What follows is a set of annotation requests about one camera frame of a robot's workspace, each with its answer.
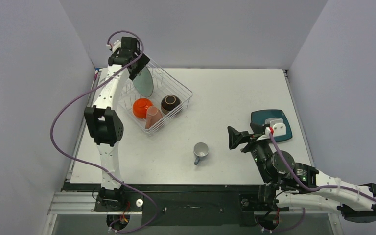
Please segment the light green floral plate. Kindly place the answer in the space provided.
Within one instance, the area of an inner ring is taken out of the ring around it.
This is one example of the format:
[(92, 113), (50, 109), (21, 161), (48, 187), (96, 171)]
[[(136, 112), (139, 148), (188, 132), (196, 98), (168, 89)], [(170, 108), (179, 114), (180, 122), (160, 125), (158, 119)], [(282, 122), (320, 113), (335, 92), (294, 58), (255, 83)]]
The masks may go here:
[(134, 78), (133, 85), (136, 91), (143, 97), (150, 97), (153, 94), (153, 78), (147, 67), (144, 67)]

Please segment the orange bowl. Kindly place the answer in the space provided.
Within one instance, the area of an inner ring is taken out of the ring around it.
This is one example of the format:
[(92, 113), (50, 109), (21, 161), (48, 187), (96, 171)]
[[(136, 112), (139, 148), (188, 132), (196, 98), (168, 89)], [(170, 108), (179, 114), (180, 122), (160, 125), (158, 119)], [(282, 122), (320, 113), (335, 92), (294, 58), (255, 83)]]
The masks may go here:
[(139, 98), (133, 103), (132, 112), (137, 118), (145, 119), (147, 109), (152, 105), (153, 103), (148, 98)]

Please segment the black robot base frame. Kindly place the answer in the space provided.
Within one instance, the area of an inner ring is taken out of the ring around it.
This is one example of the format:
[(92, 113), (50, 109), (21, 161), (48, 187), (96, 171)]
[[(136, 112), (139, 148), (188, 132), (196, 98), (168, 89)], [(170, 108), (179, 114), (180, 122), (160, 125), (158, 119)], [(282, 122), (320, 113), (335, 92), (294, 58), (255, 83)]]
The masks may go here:
[(110, 232), (139, 232), (149, 226), (221, 226), (277, 229), (280, 194), (258, 185), (132, 184), (109, 193), (97, 184), (66, 183), (49, 212), (103, 215)]

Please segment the black patterned bowl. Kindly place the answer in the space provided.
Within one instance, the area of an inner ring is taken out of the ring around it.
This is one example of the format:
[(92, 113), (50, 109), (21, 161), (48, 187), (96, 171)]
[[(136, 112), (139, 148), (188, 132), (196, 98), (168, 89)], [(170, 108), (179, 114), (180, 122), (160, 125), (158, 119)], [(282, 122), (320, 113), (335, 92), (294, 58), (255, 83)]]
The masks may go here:
[(161, 111), (164, 115), (167, 115), (173, 109), (181, 104), (179, 97), (175, 95), (167, 95), (161, 100)]

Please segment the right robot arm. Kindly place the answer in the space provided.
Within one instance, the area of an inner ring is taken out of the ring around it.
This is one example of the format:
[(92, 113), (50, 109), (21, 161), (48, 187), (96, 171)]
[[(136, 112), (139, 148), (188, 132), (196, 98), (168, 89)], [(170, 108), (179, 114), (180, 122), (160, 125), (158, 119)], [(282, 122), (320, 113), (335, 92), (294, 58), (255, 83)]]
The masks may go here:
[(273, 139), (287, 134), (286, 125), (251, 123), (252, 133), (228, 126), (229, 149), (245, 144), (242, 153), (250, 153), (263, 184), (256, 194), (242, 195), (244, 211), (268, 211), (305, 208), (338, 213), (355, 223), (376, 221), (376, 184), (355, 185), (331, 177), (317, 168), (295, 162), (286, 151), (272, 151)]

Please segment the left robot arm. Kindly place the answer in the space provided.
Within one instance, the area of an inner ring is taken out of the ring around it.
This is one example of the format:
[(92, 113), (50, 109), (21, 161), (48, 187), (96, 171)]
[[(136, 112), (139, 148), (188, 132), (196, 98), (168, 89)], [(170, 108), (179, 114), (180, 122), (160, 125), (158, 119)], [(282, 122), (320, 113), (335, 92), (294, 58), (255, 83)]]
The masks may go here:
[(122, 89), (131, 80), (143, 97), (150, 97), (154, 90), (153, 78), (147, 68), (150, 59), (141, 52), (137, 38), (122, 37), (107, 46), (112, 51), (108, 64), (113, 72), (107, 75), (107, 84), (102, 87), (93, 105), (84, 111), (88, 131), (96, 143), (103, 168), (101, 189), (94, 208), (96, 212), (121, 211), (129, 204), (121, 184), (118, 157), (124, 126), (115, 111)]

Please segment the dark teal square plate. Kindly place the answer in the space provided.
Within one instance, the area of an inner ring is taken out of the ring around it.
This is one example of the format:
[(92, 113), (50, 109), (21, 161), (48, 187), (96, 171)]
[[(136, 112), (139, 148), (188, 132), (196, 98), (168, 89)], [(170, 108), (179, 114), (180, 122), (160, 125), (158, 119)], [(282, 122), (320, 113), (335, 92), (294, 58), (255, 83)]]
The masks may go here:
[(268, 125), (272, 128), (276, 142), (288, 141), (293, 138), (290, 124), (283, 110), (266, 109), (251, 112), (251, 122)]

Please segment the pink floral mug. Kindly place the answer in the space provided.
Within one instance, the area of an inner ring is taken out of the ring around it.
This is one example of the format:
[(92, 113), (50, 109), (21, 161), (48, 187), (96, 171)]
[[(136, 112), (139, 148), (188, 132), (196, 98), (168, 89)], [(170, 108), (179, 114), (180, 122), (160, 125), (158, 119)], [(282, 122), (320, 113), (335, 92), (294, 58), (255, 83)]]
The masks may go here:
[(156, 106), (149, 106), (146, 111), (146, 123), (145, 123), (145, 129), (151, 128), (153, 125), (155, 125), (158, 121), (162, 119), (163, 115), (161, 113), (161, 110), (158, 109)]

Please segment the white blue-handled cup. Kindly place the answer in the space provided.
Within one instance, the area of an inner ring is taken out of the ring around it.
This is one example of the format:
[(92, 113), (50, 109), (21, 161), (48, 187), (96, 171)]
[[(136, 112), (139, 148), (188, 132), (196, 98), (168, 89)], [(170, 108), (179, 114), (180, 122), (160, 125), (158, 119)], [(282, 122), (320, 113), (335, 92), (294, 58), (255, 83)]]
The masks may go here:
[(209, 153), (209, 146), (204, 142), (198, 142), (194, 148), (193, 153), (195, 155), (194, 165), (198, 165)]

